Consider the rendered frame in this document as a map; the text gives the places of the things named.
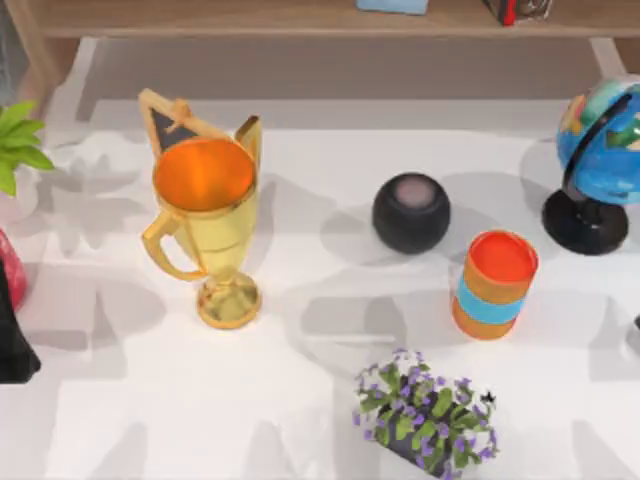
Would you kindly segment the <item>round black speaker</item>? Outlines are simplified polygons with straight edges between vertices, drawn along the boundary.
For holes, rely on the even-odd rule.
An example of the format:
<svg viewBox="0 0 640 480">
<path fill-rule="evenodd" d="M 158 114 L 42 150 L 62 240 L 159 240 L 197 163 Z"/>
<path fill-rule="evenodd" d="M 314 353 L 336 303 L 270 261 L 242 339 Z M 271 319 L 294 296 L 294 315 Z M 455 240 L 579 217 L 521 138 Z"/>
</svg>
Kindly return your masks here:
<svg viewBox="0 0 640 480">
<path fill-rule="evenodd" d="M 383 244 L 405 254 L 433 249 L 451 222 L 451 202 L 432 177 L 405 172 L 387 180 L 375 195 L 372 225 Z"/>
</svg>

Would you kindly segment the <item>gold trophy cup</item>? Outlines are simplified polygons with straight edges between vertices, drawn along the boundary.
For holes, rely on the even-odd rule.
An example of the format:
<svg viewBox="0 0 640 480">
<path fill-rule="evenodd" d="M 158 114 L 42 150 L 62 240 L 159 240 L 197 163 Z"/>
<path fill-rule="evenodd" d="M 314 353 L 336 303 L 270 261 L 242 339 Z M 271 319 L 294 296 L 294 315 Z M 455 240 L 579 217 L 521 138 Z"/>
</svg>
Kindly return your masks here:
<svg viewBox="0 0 640 480">
<path fill-rule="evenodd" d="M 145 250 L 168 275 L 201 283 L 197 312 L 204 323 L 240 328 L 261 306 L 256 282 L 241 271 L 257 221 L 261 120 L 252 115 L 228 134 L 195 115 L 184 99 L 151 89 L 138 99 L 159 205 L 142 235 Z"/>
</svg>

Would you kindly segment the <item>orange and blue can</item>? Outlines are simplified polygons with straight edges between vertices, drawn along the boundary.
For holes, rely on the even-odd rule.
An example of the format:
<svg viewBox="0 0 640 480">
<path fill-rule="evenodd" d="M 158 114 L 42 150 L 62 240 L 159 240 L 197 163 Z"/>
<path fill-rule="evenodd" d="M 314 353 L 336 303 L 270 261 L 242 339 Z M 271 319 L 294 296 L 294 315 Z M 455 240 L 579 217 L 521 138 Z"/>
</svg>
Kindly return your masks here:
<svg viewBox="0 0 640 480">
<path fill-rule="evenodd" d="M 478 340 L 496 340 L 514 327 L 537 273 L 533 246 L 506 230 L 479 234 L 467 250 L 451 312 L 458 328 Z"/>
</svg>

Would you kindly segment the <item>purple flower plant pot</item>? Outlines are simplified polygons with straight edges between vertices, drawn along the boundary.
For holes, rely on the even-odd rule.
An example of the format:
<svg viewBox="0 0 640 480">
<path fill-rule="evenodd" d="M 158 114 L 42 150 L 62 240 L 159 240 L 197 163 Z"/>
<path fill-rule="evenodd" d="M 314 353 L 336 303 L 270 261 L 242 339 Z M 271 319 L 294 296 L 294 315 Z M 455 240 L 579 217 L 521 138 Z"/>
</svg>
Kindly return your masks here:
<svg viewBox="0 0 640 480">
<path fill-rule="evenodd" d="M 396 349 L 388 362 L 362 369 L 355 381 L 352 420 L 364 439 L 437 480 L 459 480 L 468 467 L 497 456 L 495 396 L 476 393 L 467 377 L 433 373 L 420 351 Z"/>
</svg>

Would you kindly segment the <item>wooden shelf unit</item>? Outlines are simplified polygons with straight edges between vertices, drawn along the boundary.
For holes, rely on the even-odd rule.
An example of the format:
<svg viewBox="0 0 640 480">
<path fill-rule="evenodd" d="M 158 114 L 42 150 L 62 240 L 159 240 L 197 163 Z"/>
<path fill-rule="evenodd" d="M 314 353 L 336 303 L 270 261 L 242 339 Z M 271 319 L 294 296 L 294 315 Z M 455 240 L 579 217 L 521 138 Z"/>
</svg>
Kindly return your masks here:
<svg viewBox="0 0 640 480">
<path fill-rule="evenodd" d="M 191 99 L 555 99 L 606 70 L 640 73 L 640 0 L 554 0 L 501 26 L 483 0 L 429 0 L 423 16 L 355 0 L 0 0 L 50 96 L 82 47 L 77 109 L 149 87 Z"/>
</svg>

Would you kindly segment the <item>light blue book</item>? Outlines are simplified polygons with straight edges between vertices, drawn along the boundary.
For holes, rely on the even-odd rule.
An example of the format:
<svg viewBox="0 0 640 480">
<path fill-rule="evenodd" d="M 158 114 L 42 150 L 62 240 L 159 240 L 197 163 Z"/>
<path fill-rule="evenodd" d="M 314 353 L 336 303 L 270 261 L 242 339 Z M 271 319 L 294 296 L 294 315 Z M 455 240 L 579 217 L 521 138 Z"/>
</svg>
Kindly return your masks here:
<svg viewBox="0 0 640 480">
<path fill-rule="evenodd" d="M 363 11 L 424 15 L 429 0 L 356 0 L 356 6 Z"/>
</svg>

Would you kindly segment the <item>blue globe on black stand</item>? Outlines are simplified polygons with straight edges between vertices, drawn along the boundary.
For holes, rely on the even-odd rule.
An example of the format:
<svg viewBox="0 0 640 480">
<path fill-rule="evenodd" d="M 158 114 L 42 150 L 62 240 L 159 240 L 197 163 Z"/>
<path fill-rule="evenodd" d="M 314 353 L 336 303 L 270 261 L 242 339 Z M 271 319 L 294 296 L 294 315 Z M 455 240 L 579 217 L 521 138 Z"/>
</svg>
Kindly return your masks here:
<svg viewBox="0 0 640 480">
<path fill-rule="evenodd" d="M 640 205 L 640 75 L 606 78 L 572 99 L 555 137 L 561 187 L 542 207 L 549 236 L 600 256 L 627 237 L 625 208 Z"/>
</svg>

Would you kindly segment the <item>red and black box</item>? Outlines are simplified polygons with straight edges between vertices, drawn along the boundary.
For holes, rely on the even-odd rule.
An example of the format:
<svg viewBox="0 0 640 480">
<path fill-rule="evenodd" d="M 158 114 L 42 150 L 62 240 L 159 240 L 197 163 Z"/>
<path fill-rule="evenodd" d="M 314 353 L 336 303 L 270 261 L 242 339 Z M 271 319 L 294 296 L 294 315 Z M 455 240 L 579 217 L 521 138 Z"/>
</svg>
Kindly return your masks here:
<svg viewBox="0 0 640 480">
<path fill-rule="evenodd" d="M 482 0 L 482 3 L 501 26 L 511 27 L 519 22 L 546 19 L 553 0 Z"/>
</svg>

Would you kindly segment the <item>red mesh object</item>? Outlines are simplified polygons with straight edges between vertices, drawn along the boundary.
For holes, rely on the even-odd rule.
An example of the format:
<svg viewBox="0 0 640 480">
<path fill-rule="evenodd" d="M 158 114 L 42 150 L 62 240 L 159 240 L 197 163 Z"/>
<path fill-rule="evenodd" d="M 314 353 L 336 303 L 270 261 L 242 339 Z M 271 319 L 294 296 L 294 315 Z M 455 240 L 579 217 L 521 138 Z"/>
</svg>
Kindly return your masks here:
<svg viewBox="0 0 640 480">
<path fill-rule="evenodd" d="M 27 276 L 21 259 L 2 229 L 0 229 L 0 259 L 4 264 L 12 305 L 15 310 L 18 310 L 27 292 Z"/>
</svg>

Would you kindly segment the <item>green leafy plant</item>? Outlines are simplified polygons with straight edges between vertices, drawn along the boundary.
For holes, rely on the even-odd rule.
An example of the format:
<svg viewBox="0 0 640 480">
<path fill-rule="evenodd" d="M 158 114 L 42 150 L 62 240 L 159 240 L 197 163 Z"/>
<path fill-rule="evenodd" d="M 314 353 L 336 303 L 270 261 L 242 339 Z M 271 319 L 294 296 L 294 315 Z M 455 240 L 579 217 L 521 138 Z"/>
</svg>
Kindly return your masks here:
<svg viewBox="0 0 640 480">
<path fill-rule="evenodd" d="M 30 117 L 35 103 L 20 102 L 0 107 L 0 191 L 15 197 L 15 171 L 21 165 L 40 171 L 54 169 L 50 158 L 41 151 L 37 133 L 45 124 Z"/>
</svg>

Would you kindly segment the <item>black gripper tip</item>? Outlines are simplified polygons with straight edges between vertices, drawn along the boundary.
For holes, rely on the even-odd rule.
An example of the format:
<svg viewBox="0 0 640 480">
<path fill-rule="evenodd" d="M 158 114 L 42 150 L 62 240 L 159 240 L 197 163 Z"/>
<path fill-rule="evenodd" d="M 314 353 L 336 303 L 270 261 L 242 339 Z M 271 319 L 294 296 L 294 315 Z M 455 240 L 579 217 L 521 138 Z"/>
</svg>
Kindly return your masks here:
<svg viewBox="0 0 640 480">
<path fill-rule="evenodd" d="M 40 369 L 41 361 L 18 324 L 0 259 L 0 384 L 26 384 Z"/>
</svg>

